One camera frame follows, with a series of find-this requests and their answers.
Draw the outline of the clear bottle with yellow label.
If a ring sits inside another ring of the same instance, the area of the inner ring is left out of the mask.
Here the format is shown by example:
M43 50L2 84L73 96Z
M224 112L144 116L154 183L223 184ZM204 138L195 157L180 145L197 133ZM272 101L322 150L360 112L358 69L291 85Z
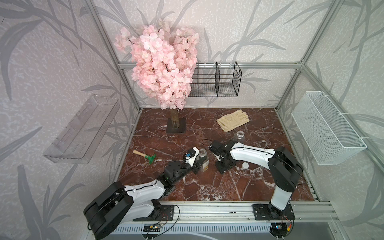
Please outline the clear bottle with yellow label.
M198 162L201 165L202 171L205 172L209 167L209 158L206 149L200 149Z

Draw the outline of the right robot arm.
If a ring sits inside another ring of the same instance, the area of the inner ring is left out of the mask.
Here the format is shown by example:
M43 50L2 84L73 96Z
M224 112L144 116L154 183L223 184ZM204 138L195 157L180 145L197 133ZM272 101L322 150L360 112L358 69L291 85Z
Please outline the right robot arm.
M217 158L215 166L222 174L233 168L238 161L259 165L269 170L275 182L275 190L269 203L271 212L281 213L285 210L303 174L302 165L284 147L261 149L236 141L229 141L226 144L213 141L209 150Z

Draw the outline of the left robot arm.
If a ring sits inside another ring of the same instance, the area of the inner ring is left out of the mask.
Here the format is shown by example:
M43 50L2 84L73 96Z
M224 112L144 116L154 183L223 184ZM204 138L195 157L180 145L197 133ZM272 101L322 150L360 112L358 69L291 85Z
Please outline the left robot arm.
M183 161L169 162L151 182L135 186L114 182L85 207L88 229L101 240L121 222L156 220L161 214L158 200L170 195L176 183L190 172L197 174L207 159L186 154Z

